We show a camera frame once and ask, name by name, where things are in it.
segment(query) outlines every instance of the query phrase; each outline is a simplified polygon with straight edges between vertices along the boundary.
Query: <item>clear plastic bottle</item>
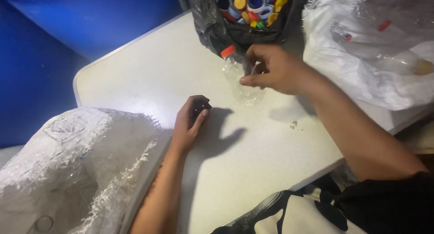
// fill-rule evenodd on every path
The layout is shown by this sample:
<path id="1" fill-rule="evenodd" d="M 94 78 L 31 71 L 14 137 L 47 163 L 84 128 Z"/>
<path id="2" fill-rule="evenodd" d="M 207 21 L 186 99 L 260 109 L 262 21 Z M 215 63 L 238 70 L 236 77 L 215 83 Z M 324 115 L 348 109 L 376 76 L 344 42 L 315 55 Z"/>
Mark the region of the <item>clear plastic bottle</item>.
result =
<path id="1" fill-rule="evenodd" d="M 259 103 L 264 98 L 265 91 L 259 87 L 240 84 L 241 77 L 255 74 L 256 65 L 253 66 L 245 57 L 237 54 L 234 45 L 224 49 L 221 57 L 225 60 L 223 73 L 231 85 L 236 100 L 245 106 Z"/>

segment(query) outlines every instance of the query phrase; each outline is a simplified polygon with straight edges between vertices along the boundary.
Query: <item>white table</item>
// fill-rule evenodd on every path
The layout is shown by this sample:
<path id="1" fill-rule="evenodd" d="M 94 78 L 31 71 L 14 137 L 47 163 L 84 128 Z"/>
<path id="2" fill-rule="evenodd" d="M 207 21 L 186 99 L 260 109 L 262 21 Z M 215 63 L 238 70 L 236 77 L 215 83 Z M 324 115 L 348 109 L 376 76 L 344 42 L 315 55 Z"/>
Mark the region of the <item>white table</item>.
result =
<path id="1" fill-rule="evenodd" d="M 298 189 L 343 160 L 321 122 L 295 96 L 266 90 L 258 105 L 238 103 L 223 64 L 200 44 L 187 12 L 84 67 L 74 79 L 79 106 L 153 115 L 164 128 L 173 127 L 188 96 L 211 100 L 208 127 L 184 171 L 179 233 L 209 233 L 270 194 Z M 359 105 L 390 132 L 430 111 L 392 113 Z"/>

